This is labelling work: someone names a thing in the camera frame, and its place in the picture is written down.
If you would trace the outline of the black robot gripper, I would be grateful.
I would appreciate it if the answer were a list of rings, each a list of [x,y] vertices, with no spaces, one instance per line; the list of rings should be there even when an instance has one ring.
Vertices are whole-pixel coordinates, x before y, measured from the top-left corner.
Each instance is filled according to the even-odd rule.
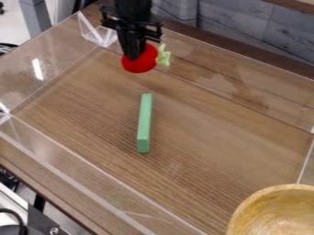
[[[98,0],[101,26],[117,30],[122,53],[136,60],[144,52],[145,40],[160,42],[161,22],[151,12],[152,0]]]

